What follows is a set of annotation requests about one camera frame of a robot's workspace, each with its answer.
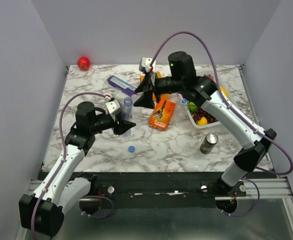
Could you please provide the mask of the blue white bottle cap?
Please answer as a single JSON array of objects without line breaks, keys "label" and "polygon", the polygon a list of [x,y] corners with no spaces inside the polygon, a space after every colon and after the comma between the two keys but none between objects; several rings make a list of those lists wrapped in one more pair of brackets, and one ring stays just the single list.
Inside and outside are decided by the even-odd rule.
[{"label": "blue white bottle cap", "polygon": [[188,101],[187,101],[185,98],[183,98],[183,99],[181,100],[181,103],[182,103],[183,105],[186,105],[186,104],[188,103]]}]

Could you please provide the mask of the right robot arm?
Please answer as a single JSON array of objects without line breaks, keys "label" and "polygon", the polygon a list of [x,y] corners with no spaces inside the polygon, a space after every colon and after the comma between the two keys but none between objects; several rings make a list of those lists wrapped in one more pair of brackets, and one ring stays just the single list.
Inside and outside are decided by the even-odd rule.
[{"label": "right robot arm", "polygon": [[159,78],[152,58],[140,60],[139,70],[144,73],[144,78],[135,91],[142,95],[133,105],[153,109],[153,99],[159,101],[163,94],[179,93],[226,127],[242,147],[216,184],[217,192],[228,196],[235,190],[235,184],[256,168],[277,134],[271,128],[265,130],[255,124],[239,111],[211,78],[198,76],[192,57],[186,52],[170,54],[168,62],[171,75]]}]

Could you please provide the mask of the blue tinted plastic bottle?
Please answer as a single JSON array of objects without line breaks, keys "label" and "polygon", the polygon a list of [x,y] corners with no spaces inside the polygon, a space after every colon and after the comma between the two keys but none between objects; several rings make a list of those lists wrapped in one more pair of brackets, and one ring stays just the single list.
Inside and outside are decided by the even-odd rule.
[{"label": "blue tinted plastic bottle", "polygon": [[133,112],[132,112],[132,107],[133,107],[133,99],[131,97],[126,97],[123,100],[123,105],[122,105],[122,117],[124,120],[131,122],[132,117],[133,117]]}]

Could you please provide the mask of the plain blue bottle cap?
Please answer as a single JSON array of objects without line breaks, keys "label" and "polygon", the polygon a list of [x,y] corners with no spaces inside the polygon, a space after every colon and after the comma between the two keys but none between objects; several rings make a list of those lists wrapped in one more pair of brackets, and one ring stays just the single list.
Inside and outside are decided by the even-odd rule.
[{"label": "plain blue bottle cap", "polygon": [[133,153],[134,151],[135,151],[135,147],[134,146],[129,146],[128,147],[128,151],[130,152],[130,153]]}]

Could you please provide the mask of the clear small plastic bottle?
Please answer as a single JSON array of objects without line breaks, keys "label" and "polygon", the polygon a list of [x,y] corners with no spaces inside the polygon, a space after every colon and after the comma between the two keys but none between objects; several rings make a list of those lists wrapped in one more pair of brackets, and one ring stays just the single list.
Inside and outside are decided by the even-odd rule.
[{"label": "clear small plastic bottle", "polygon": [[178,125],[180,123],[182,123],[185,118],[187,117],[187,110],[186,110],[186,104],[182,104],[181,100],[182,99],[178,99],[175,103],[175,109],[174,109],[174,113],[173,113],[173,124],[174,125]]}]

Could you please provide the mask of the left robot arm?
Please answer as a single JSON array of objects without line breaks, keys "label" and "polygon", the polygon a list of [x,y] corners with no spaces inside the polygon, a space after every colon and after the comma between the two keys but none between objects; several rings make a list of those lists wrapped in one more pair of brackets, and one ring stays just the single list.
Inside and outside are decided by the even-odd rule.
[{"label": "left robot arm", "polygon": [[105,105],[106,109],[89,101],[77,105],[75,123],[62,138],[63,150],[53,168],[32,194],[20,198],[21,225],[31,230],[34,239],[38,233],[50,238],[56,236],[72,206],[81,197],[91,198],[97,193],[97,184],[85,177],[77,177],[68,184],[75,168],[93,146],[95,135],[109,129],[115,135],[122,135],[136,126],[123,119],[117,100],[111,99]]}]

